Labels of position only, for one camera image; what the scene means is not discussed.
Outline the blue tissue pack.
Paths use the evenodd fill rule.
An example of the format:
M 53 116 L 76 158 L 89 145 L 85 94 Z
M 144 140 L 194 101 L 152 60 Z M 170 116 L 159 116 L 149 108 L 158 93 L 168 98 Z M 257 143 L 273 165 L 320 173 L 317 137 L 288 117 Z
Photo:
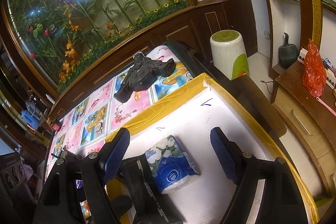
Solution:
M 175 191 L 199 175 L 194 161 L 173 135 L 161 139 L 145 156 L 161 194 Z

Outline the black snack bag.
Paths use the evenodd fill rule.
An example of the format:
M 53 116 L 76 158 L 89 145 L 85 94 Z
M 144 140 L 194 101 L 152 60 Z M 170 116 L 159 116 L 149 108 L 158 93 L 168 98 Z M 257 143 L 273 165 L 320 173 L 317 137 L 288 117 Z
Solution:
M 135 207 L 133 223 L 183 223 L 169 197 L 159 192 L 145 155 L 123 160 L 119 174 Z

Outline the colourful printed tablecloth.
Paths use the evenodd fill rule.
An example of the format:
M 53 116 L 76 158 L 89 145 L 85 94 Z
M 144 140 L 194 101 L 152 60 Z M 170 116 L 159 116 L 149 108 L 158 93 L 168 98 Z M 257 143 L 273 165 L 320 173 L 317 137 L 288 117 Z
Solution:
M 168 46 L 156 47 L 147 57 L 163 62 L 173 59 L 175 71 L 169 77 L 157 77 L 149 89 L 133 92 L 125 103 L 116 100 L 114 94 L 120 89 L 128 68 L 93 91 L 61 119 L 62 126 L 54 135 L 46 161 L 46 174 L 50 174 L 63 149 L 81 157 L 99 151 L 112 132 L 193 79 Z

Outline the small red box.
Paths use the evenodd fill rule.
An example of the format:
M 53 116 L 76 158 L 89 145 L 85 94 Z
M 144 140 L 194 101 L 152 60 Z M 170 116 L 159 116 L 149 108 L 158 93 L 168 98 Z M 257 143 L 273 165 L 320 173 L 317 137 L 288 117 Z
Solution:
M 50 126 L 55 132 L 58 132 L 62 128 L 62 122 L 55 119 L 50 123 Z

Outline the yellow taped foam box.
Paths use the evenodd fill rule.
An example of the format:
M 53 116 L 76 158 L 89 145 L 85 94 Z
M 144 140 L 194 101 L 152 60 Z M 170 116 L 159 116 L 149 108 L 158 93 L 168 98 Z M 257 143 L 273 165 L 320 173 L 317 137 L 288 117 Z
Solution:
M 280 146 L 231 94 L 210 76 L 201 74 L 131 118 L 125 127 L 130 144 L 125 157 L 142 155 L 161 139 L 178 139 L 199 174 L 169 193 L 184 223 L 219 223 L 234 195 L 210 143 L 220 127 L 228 139 L 255 157 L 284 157 Z

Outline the blue water jug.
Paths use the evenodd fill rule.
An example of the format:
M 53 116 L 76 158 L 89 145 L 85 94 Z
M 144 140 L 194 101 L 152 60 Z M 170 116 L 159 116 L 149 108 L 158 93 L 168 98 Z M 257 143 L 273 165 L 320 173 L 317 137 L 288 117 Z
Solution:
M 29 110 L 22 110 L 21 116 L 27 122 L 29 126 L 37 130 L 39 127 L 39 120 L 35 115 L 36 111 L 30 112 Z

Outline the black star-shaped device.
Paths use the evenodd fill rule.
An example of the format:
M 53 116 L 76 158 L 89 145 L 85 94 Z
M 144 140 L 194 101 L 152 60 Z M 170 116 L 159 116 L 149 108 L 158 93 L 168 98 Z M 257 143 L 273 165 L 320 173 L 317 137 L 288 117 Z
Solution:
M 127 102 L 133 92 L 145 91 L 151 87 L 157 77 L 168 77 L 175 71 L 174 59 L 167 62 L 152 60 L 142 52 L 133 56 L 134 65 L 128 70 L 114 98 L 121 103 Z

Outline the wooden side cabinet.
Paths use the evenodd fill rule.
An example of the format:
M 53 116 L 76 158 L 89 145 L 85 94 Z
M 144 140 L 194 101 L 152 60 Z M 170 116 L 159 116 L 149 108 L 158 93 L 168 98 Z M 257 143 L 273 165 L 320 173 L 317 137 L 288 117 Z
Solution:
M 272 105 L 313 163 L 322 192 L 335 196 L 335 116 L 302 84 L 303 64 L 296 61 L 275 80 Z

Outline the white green plastic stool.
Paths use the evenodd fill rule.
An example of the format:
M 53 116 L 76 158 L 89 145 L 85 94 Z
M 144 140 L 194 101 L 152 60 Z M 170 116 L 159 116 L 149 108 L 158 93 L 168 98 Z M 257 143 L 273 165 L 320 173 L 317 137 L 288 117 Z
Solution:
M 221 30 L 210 37 L 214 66 L 229 80 L 249 75 L 249 65 L 242 35 L 235 30 Z

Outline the red plastic bag on cabinet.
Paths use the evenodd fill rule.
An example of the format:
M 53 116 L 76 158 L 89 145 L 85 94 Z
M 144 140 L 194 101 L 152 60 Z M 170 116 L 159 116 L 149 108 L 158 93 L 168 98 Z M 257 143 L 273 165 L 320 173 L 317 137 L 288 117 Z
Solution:
M 316 43 L 309 39 L 308 51 L 304 59 L 302 84 L 314 97 L 323 94 L 326 85 L 326 71 Z

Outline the dark green vase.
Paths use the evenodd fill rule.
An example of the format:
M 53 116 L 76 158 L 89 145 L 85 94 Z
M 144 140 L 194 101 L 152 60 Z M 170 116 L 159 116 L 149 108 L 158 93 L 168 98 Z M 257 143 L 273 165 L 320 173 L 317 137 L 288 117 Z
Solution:
M 284 32 L 284 43 L 278 48 L 278 56 L 280 65 L 284 69 L 288 69 L 299 56 L 296 45 L 289 43 L 289 35 L 286 32 Z

